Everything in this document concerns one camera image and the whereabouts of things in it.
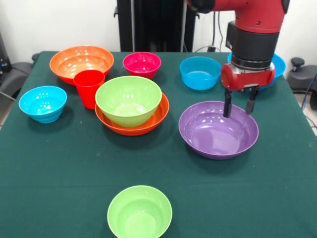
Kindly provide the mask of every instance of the magenta bowl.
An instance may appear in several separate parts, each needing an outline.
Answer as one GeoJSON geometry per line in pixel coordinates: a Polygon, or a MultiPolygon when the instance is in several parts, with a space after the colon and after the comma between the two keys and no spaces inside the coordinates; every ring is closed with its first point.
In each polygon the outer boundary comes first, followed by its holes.
{"type": "Polygon", "coordinates": [[[258,139],[259,128],[252,116],[232,105],[231,117],[223,116],[224,102],[208,101],[190,106],[179,119],[185,142],[198,154],[227,160],[250,149],[258,139]]]}
{"type": "Polygon", "coordinates": [[[135,52],[123,59],[123,66],[130,75],[152,79],[161,65],[160,58],[149,52],[135,52]]]}

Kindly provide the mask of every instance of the white wall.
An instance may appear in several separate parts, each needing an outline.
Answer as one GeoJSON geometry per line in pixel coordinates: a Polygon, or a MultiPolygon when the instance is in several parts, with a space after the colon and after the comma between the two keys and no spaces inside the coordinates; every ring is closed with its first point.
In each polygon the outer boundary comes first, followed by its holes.
{"type": "Polygon", "coordinates": [[[40,51],[98,45],[120,51],[116,0],[0,0],[0,31],[12,62],[40,51]]]}
{"type": "MultiPolygon", "coordinates": [[[[113,18],[116,0],[0,0],[0,31],[12,62],[30,61],[40,51],[62,50],[93,44],[120,51],[118,18],[113,18]]],[[[291,0],[276,48],[290,66],[294,56],[317,64],[317,0],[291,0]]],[[[221,13],[221,28],[234,12],[221,13]]],[[[216,29],[216,46],[220,35],[216,29]]],[[[194,50],[212,40],[212,14],[197,19],[194,50]]],[[[222,44],[223,51],[229,51],[222,44]]]]}

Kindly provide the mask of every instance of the green tablecloth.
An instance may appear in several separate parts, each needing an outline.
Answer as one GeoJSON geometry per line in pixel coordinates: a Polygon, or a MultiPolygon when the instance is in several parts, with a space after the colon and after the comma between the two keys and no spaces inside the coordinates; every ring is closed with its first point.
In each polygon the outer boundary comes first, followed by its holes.
{"type": "MultiPolygon", "coordinates": [[[[253,117],[260,136],[247,153],[228,161],[195,154],[181,139],[178,119],[190,105],[223,100],[218,83],[194,92],[179,64],[190,53],[160,53],[154,78],[170,101],[164,122],[139,137],[107,129],[84,109],[75,87],[50,71],[43,52],[21,90],[57,85],[68,94],[61,118],[40,124],[15,103],[0,131],[1,238],[109,238],[112,198],[146,184],[170,199],[165,238],[306,238],[317,236],[317,140],[284,79],[261,92],[253,117]]],[[[127,75],[122,60],[107,79],[127,75]]],[[[227,54],[208,54],[225,63],[227,54]]],[[[245,107],[248,94],[233,93],[245,107]]]]}

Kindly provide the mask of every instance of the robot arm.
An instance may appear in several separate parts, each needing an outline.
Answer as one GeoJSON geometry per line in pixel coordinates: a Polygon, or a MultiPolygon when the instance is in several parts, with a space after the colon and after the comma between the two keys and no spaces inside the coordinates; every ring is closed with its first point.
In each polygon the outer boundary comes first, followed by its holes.
{"type": "Polygon", "coordinates": [[[225,117],[230,117],[231,92],[251,90],[246,113],[253,111],[259,87],[274,80],[271,63],[279,31],[290,0],[187,0],[195,11],[234,10],[235,22],[229,22],[226,46],[232,50],[230,64],[221,69],[225,90],[225,117]]]}

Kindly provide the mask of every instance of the light green bowl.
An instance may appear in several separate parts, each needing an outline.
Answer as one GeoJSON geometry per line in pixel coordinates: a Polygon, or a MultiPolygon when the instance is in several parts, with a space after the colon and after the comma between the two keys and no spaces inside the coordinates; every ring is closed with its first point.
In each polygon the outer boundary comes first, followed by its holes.
{"type": "Polygon", "coordinates": [[[159,238],[171,223],[172,207],[156,188],[133,186],[112,200],[107,220],[118,238],[159,238]]]}
{"type": "Polygon", "coordinates": [[[137,76],[114,78],[96,92],[96,104],[114,123],[136,127],[158,108],[162,91],[153,81],[137,76]]]}

